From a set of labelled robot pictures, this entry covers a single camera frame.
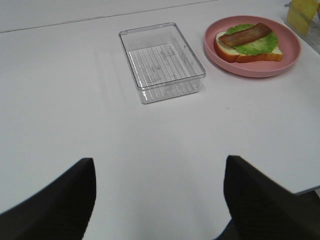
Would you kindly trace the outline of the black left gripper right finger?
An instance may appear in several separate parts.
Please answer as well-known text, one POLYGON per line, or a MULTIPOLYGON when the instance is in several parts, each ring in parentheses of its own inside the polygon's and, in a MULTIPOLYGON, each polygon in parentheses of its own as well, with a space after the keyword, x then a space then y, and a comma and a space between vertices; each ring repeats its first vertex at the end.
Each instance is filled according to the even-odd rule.
POLYGON ((318 240, 319 187, 291 193, 237 155, 226 159, 223 195, 231 219, 218 240, 318 240))

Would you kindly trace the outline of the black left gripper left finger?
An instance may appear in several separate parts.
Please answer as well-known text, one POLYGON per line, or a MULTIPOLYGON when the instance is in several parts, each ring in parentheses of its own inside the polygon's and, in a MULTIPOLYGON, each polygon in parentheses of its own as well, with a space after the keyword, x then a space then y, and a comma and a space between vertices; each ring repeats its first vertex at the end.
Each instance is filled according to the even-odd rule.
POLYGON ((53 182, 1 213, 2 240, 81 240, 97 196, 92 158, 82 158, 53 182))

